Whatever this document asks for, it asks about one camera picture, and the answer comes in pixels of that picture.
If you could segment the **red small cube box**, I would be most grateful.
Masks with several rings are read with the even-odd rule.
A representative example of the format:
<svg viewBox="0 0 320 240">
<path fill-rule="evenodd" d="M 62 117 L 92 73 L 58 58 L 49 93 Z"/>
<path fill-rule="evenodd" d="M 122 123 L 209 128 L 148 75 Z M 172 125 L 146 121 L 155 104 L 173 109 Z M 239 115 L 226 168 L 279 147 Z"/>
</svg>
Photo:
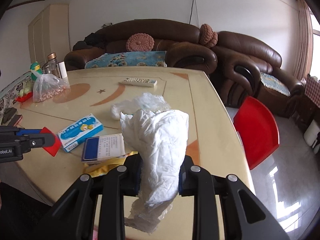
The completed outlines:
<svg viewBox="0 0 320 240">
<path fill-rule="evenodd" d="M 46 127 L 41 129 L 40 133 L 45 136 L 43 149 L 52 157 L 55 157 L 62 145 L 59 137 Z"/>
</svg>

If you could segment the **white tissue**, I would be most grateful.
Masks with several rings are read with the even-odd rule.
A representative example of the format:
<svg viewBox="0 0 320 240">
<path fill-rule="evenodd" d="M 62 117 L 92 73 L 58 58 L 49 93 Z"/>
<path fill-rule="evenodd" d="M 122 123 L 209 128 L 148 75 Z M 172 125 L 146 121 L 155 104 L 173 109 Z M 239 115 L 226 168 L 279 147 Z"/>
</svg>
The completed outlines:
<svg viewBox="0 0 320 240">
<path fill-rule="evenodd" d="M 120 125 L 125 143 L 144 161 L 138 198 L 125 225 L 153 233 L 178 194 L 189 115 L 175 109 L 164 112 L 140 109 L 133 115 L 121 114 Z"/>
</svg>

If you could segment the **yellow snack wrapper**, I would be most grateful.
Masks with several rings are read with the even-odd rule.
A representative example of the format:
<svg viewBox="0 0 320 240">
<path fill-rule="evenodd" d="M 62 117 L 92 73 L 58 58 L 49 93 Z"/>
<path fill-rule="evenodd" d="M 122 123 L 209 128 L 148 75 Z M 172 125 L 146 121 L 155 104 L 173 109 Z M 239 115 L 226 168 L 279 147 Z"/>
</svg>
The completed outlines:
<svg viewBox="0 0 320 240">
<path fill-rule="evenodd" d="M 137 151 L 132 151 L 124 155 L 123 157 L 110 158 L 99 164 L 84 164 L 84 169 L 82 173 L 89 174 L 92 178 L 106 175 L 113 168 L 123 165 L 128 156 L 135 155 L 137 153 Z"/>
</svg>

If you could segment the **blue white medicine box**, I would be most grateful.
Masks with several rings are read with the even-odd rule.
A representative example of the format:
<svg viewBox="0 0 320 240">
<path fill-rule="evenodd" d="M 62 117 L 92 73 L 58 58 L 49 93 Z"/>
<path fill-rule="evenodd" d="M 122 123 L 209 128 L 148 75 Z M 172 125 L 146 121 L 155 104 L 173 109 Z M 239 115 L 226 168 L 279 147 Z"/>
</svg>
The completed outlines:
<svg viewBox="0 0 320 240">
<path fill-rule="evenodd" d="M 123 135 L 112 134 L 87 138 L 84 144 L 81 161 L 99 163 L 111 158 L 125 155 Z"/>
</svg>

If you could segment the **blue cartoon medicine box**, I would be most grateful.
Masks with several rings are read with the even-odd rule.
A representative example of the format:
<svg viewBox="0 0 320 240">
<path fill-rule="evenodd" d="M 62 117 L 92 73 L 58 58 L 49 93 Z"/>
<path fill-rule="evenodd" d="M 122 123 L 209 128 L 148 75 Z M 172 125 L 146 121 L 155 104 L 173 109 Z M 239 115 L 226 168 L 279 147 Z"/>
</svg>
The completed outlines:
<svg viewBox="0 0 320 240">
<path fill-rule="evenodd" d="M 57 136 L 63 150 L 71 152 L 87 138 L 93 137 L 103 129 L 103 124 L 93 114 L 89 114 L 59 131 Z"/>
</svg>

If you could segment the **clear plastic bag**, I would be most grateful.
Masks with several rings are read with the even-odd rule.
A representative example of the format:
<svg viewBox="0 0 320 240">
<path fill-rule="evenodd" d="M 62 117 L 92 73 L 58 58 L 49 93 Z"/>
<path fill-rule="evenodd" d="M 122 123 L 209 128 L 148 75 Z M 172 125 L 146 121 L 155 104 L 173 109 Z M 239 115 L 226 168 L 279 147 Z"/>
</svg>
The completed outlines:
<svg viewBox="0 0 320 240">
<path fill-rule="evenodd" d="M 124 100 L 113 104 L 110 108 L 110 115 L 112 119 L 120 120 L 121 113 L 133 115 L 140 109 L 147 109 L 152 112 L 163 112 L 170 110 L 171 107 L 164 100 L 163 96 L 143 93 L 141 96 L 137 96 L 132 100 Z"/>
</svg>

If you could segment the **black smartphone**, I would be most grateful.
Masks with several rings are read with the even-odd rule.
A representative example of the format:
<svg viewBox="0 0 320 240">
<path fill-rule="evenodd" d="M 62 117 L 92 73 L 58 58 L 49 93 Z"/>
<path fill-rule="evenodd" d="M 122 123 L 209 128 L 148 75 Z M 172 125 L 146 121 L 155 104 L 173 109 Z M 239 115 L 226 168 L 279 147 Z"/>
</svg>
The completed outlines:
<svg viewBox="0 0 320 240">
<path fill-rule="evenodd" d="M 7 124 L 7 126 L 10 126 L 10 127 L 15 127 L 17 126 L 21 120 L 22 120 L 23 116 L 20 115 L 20 114 L 16 114 L 10 121 L 9 123 Z"/>
</svg>

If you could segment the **black folded glove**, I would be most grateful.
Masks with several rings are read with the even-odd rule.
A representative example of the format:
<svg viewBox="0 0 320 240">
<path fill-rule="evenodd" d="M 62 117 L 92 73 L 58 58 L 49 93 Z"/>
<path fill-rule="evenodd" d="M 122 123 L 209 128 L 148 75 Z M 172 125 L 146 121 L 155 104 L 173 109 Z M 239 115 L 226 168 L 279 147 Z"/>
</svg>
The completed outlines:
<svg viewBox="0 0 320 240">
<path fill-rule="evenodd" d="M 7 123 L 17 112 L 17 109 L 14 107 L 9 107 L 4 110 L 3 118 L 1 124 Z"/>
</svg>

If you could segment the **patterned side cloth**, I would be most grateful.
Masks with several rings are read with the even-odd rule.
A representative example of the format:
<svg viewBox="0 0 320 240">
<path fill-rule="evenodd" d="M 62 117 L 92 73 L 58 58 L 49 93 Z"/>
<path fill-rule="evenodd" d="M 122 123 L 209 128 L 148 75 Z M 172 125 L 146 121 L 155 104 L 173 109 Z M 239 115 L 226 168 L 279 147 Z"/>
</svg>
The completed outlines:
<svg viewBox="0 0 320 240">
<path fill-rule="evenodd" d="M 3 118 L 4 111 L 17 103 L 20 90 L 25 89 L 25 87 L 33 87 L 33 84 L 34 81 L 31 78 L 31 72 L 26 72 L 1 90 L 1 119 Z"/>
</svg>

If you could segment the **plastic bag of peanuts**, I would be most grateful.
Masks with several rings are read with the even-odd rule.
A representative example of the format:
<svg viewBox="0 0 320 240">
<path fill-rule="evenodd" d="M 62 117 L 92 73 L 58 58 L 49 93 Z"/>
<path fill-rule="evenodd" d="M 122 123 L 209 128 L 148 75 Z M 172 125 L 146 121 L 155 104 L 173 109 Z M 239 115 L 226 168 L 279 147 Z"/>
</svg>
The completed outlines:
<svg viewBox="0 0 320 240">
<path fill-rule="evenodd" d="M 69 88 L 69 83 L 53 75 L 39 75 L 33 86 L 33 102 L 43 102 Z"/>
</svg>

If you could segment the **white remote control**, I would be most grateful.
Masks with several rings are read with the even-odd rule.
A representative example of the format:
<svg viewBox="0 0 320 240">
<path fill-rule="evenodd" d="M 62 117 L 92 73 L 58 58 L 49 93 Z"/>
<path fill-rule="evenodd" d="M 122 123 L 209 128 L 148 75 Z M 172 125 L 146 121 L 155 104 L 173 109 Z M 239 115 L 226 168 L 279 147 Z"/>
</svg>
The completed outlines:
<svg viewBox="0 0 320 240">
<path fill-rule="evenodd" d="M 120 81 L 119 84 L 138 87 L 155 87 L 157 85 L 157 80 L 128 77 L 125 80 Z"/>
</svg>

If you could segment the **brown leather sofa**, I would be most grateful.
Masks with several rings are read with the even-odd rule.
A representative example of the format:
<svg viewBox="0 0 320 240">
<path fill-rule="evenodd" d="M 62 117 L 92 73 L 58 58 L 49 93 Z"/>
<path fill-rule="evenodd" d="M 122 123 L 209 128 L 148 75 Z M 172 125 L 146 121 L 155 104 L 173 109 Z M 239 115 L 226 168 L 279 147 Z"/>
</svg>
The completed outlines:
<svg viewBox="0 0 320 240">
<path fill-rule="evenodd" d="M 84 69 L 87 62 L 105 53 L 126 52 L 127 40 L 136 33 L 148 34 L 153 38 L 153 51 L 166 52 L 165 63 L 168 67 L 201 70 L 207 75 L 216 70 L 216 54 L 200 43 L 200 28 L 164 19 L 120 22 L 89 34 L 65 56 L 66 69 Z"/>
</svg>

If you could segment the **white air fryer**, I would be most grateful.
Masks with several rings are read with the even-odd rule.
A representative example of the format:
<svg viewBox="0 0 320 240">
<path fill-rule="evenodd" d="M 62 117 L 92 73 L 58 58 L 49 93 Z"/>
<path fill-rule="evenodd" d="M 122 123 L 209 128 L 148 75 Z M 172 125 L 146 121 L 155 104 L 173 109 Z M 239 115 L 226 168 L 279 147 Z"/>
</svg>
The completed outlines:
<svg viewBox="0 0 320 240">
<path fill-rule="evenodd" d="M 303 137 L 308 146 L 313 146 L 315 141 L 317 140 L 318 133 L 320 132 L 319 124 L 312 120 L 311 124 L 307 128 Z"/>
</svg>

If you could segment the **checkered tablecloth cabinet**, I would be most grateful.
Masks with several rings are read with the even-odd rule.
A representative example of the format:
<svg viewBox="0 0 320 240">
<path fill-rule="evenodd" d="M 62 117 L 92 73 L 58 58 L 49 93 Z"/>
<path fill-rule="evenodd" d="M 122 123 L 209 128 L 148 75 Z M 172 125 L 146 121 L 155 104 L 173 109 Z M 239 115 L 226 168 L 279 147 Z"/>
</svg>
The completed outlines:
<svg viewBox="0 0 320 240">
<path fill-rule="evenodd" d="M 319 79 L 310 74 L 306 77 L 305 92 L 299 98 L 293 120 L 305 132 L 312 121 L 319 125 Z"/>
</svg>

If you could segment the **pink curtain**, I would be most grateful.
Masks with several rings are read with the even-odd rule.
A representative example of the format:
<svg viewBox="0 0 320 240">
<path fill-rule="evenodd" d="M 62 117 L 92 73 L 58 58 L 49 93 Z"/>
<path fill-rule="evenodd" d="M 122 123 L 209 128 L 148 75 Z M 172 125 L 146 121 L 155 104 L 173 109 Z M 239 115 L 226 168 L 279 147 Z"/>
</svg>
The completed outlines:
<svg viewBox="0 0 320 240">
<path fill-rule="evenodd" d="M 305 0 L 298 3 L 298 34 L 297 52 L 294 64 L 294 76 L 302 80 L 310 73 L 313 53 L 313 28 L 310 9 Z"/>
</svg>

